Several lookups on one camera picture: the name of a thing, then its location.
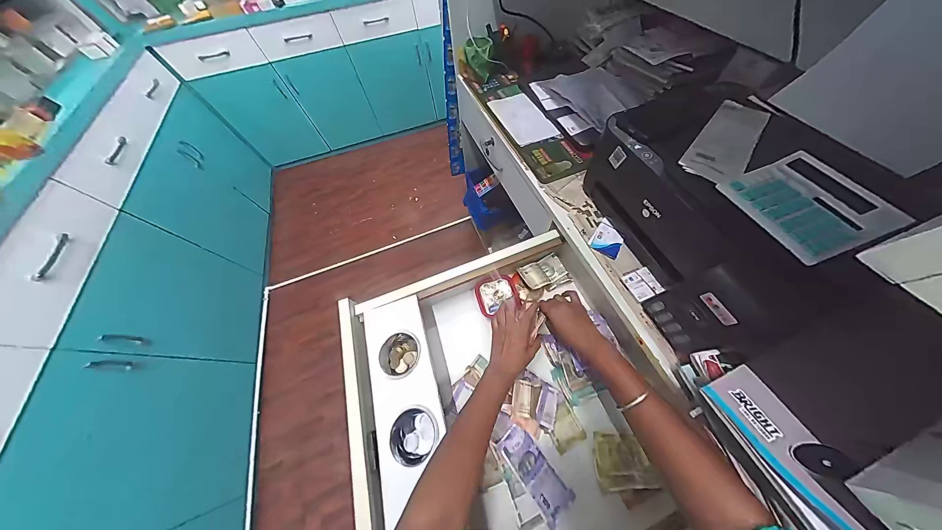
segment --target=white drawer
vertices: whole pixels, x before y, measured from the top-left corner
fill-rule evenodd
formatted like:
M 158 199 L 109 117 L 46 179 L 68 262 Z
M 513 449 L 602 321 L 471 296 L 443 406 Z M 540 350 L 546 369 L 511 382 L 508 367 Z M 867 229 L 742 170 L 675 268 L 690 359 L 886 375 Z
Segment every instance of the white drawer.
M 0 346 L 0 450 L 9 438 L 49 350 Z
M 451 386 L 460 378 L 464 367 L 477 355 L 487 358 L 491 348 L 491 323 L 483 317 L 474 295 L 475 285 L 495 271 L 507 274 L 517 267 L 554 252 L 568 269 L 582 300 L 601 313 L 618 337 L 628 358 L 645 375 L 654 380 L 654 368 L 634 341 L 631 330 L 622 324 L 617 310 L 602 296 L 590 271 L 581 265 L 581 257 L 568 240 L 556 231 L 525 240 L 512 247 L 459 265 L 451 270 L 392 290 L 372 300 L 354 303 L 339 302 L 341 351 L 344 387 L 347 397 L 353 509 L 356 528 L 395 527 L 419 473 L 390 461 L 390 425 L 405 407 L 422 406 L 432 412 L 451 399 Z M 412 310 L 402 310 L 412 306 Z M 416 368 L 396 379 L 385 377 L 377 364 L 375 346 L 384 335 L 408 332 L 419 342 L 419 358 L 426 356 L 431 370 Z M 543 353 L 528 366 L 546 381 L 552 381 L 551 366 Z M 427 385 L 438 386 L 438 396 L 414 390 Z M 593 466 L 593 431 L 625 431 L 627 423 L 619 414 L 607 392 L 599 399 L 586 400 L 575 409 L 587 439 L 560 455 L 547 434 L 537 440 L 547 461 L 566 485 L 576 493 L 576 501 L 560 516 L 560 530 L 608 530 L 620 528 L 645 529 L 660 522 L 676 510 L 670 495 L 658 496 L 633 506 L 630 510 L 618 495 L 604 494 L 599 489 Z M 439 441 L 445 433 L 440 433 Z M 489 506 L 482 505 L 487 512 Z M 517 521 L 505 522 L 516 528 Z M 499 518 L 494 513 L 488 519 Z M 471 521 L 471 528 L 484 527 Z
M 332 11 L 331 16 L 344 44 L 418 29 L 412 0 L 382 0 Z
M 458 82 L 458 114 L 462 123 L 488 163 L 494 169 L 497 180 L 511 197 L 520 216 L 523 217 L 530 232 L 542 234 L 549 230 L 552 215 L 546 209 L 544 201 L 527 182 L 527 176 L 521 171 L 523 162 L 518 162 L 512 147 L 500 134 L 491 117 L 483 110 L 478 100 L 471 94 L 463 80 Z
M 55 344 L 117 215 L 84 193 L 46 183 L 0 243 L 0 344 Z
M 141 55 L 53 178 L 121 207 L 179 87 L 154 56 Z
M 249 33 L 272 62 L 344 45 L 330 13 L 250 27 Z
M 155 50 L 187 81 L 268 62 L 245 29 L 164 44 Z
M 442 23 L 441 0 L 413 0 L 415 21 L 418 26 L 431 27 Z

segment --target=cable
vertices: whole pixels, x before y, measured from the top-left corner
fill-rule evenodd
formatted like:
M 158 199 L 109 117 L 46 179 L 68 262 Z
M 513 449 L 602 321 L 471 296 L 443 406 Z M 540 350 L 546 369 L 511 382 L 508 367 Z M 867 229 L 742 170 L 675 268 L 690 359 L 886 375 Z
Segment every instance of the cable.
M 550 33 L 548 29 L 546 29 L 546 26 L 545 26 L 545 25 L 540 24 L 540 21 L 538 21 L 538 20 L 536 20 L 535 18 L 533 18 L 533 17 L 527 15 L 526 13 L 520 13 L 520 12 L 517 12 L 517 11 L 511 11 L 511 10 L 509 10 L 509 9 L 507 9 L 507 8 L 504 8 L 504 0 L 497 0 L 497 4 L 500 6 L 500 10 L 501 10 L 501 11 L 503 11 L 503 12 L 505 12 L 505 13 L 511 15 L 511 16 L 514 16 L 514 17 L 520 17 L 520 18 L 522 18 L 522 19 L 527 19 L 527 20 L 533 22 L 534 24 L 536 24 L 537 26 L 539 26 L 540 29 L 546 34 L 546 36 L 549 37 L 549 43 L 550 43 L 550 45 L 556 44 L 556 39 L 553 38 L 553 34 Z
M 795 0 L 795 10 L 791 15 L 791 59 L 792 66 L 798 66 L 798 51 L 802 44 L 802 0 Z

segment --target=printer logo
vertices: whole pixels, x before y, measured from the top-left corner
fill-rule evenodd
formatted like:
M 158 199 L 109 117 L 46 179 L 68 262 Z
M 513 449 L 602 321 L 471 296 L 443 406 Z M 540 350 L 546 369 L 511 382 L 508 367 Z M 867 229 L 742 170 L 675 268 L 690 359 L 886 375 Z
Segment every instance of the printer logo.
M 651 206 L 650 201 L 648 201 L 647 199 L 644 199 L 642 201 L 642 204 L 646 206 L 646 208 L 642 210 L 642 215 L 644 217 L 650 217 L 652 214 L 654 214 L 655 217 L 660 219 L 660 212 L 658 211 L 657 208 Z
M 729 390 L 729 395 L 739 403 L 739 412 L 749 420 L 749 423 L 755 427 L 755 430 L 768 442 L 772 443 L 777 438 L 784 438 L 782 431 L 775 426 L 775 423 L 766 416 L 765 412 L 759 408 L 746 392 L 741 389 Z

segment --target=coin bowl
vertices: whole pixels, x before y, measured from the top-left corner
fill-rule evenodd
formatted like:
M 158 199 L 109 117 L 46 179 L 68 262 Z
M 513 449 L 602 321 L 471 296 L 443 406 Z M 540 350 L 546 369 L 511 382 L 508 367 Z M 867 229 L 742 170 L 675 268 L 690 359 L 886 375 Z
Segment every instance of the coin bowl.
M 438 443 L 438 426 L 425 408 L 414 406 L 399 414 L 389 433 L 396 461 L 411 468 L 424 462 Z
M 419 342 L 405 331 L 394 333 L 380 348 L 380 368 L 391 377 L 408 375 L 418 364 Z

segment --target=silver bangle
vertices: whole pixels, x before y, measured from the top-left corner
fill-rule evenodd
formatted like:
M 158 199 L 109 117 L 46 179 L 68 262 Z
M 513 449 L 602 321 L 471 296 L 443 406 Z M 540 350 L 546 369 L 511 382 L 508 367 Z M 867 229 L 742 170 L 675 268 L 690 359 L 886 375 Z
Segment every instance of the silver bangle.
M 619 412 L 627 412 L 628 410 L 631 410 L 633 407 L 640 405 L 640 404 L 642 403 L 642 401 L 644 401 L 645 399 L 647 399 L 647 392 L 645 392 L 644 394 L 642 394 L 642 395 L 636 397 L 634 400 L 632 400 L 631 403 L 629 403 L 629 404 L 627 404 L 627 405 L 619 406 L 619 407 L 618 407 L 618 411 L 619 411 Z

